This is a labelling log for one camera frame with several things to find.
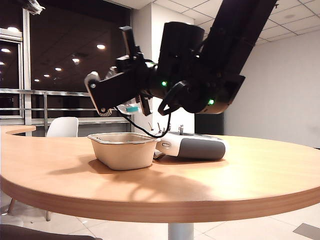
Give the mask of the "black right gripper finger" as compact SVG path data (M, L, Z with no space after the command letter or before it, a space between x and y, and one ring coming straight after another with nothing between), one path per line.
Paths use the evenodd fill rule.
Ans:
M134 58L137 56L143 57L143 53L140 50L140 47L135 44L133 29L131 26L122 26L119 28L122 32L127 58Z
M139 95L138 98L139 98L140 106L142 109L142 113L145 116L149 116L152 113L150 109L150 104L149 104L150 98L147 95Z

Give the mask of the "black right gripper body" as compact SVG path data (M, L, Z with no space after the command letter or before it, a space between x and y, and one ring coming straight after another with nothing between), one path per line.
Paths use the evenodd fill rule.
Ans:
M145 59L142 53L136 53L132 57L121 56L115 63L119 73L116 79L127 94L135 96L142 93L150 98L153 96L151 85L156 75L155 62Z

